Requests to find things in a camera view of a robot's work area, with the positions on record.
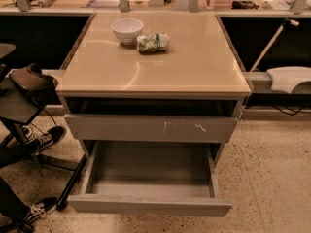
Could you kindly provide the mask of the grey drawer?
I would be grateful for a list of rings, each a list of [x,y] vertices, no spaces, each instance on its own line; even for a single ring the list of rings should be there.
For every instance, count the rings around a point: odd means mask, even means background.
[[[207,144],[99,141],[81,193],[69,197],[81,213],[223,217],[232,204],[218,197]]]
[[[117,116],[66,114],[80,140],[226,143],[237,123],[220,116]]]

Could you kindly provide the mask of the grey drawer cabinet glass top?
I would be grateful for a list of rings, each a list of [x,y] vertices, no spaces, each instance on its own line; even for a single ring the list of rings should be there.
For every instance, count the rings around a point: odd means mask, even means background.
[[[131,17],[143,21],[146,33],[166,32],[167,50],[141,53],[119,44],[111,24],[121,14],[96,14],[57,87],[66,114],[236,118],[251,89],[215,14]],[[86,154],[110,141],[77,140]],[[226,143],[199,144],[219,157]]]

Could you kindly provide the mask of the grey top drawer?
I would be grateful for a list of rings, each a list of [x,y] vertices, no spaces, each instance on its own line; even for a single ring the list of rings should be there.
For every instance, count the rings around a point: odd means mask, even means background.
[[[117,116],[66,114],[80,140],[226,143],[237,123],[220,116]]]

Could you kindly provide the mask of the green white snack bag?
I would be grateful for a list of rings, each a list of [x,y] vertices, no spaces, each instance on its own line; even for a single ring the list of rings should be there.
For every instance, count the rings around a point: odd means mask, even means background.
[[[150,35],[139,35],[137,37],[137,50],[140,52],[166,51],[170,42],[166,32]]]

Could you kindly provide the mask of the white bowl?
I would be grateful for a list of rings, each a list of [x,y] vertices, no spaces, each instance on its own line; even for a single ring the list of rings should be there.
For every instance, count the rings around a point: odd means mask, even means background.
[[[142,33],[144,23],[136,18],[122,18],[111,24],[115,37],[124,45],[133,45]]]

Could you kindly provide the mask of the upper black sneaker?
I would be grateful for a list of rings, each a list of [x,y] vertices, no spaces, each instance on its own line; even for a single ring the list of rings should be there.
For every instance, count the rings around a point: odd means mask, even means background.
[[[38,155],[45,149],[58,144],[64,138],[65,134],[66,129],[63,126],[58,125],[50,128],[46,133],[43,133],[34,139],[36,148],[33,151],[33,154]]]

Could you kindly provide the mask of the black sneaker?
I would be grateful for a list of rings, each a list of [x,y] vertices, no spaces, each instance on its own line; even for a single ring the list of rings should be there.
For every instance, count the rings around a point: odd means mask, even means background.
[[[38,155],[45,149],[58,144],[64,138],[65,134],[66,129],[63,126],[58,125],[50,128],[46,133],[43,133],[34,139],[36,148],[33,151],[33,154]]]
[[[54,196],[43,198],[29,207],[24,222],[31,223],[38,218],[43,218],[56,208],[57,198]]]

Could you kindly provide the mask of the black VR headset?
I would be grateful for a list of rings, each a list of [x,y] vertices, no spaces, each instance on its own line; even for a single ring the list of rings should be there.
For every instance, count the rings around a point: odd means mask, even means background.
[[[55,78],[43,74],[36,63],[12,71],[9,78],[17,91],[31,103],[43,105],[55,95]]]

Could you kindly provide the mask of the lower black sneaker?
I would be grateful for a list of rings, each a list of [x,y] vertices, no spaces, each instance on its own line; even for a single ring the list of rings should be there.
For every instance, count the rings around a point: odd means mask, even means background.
[[[29,207],[24,222],[31,223],[38,218],[43,218],[56,208],[57,198],[54,196],[43,198]]]

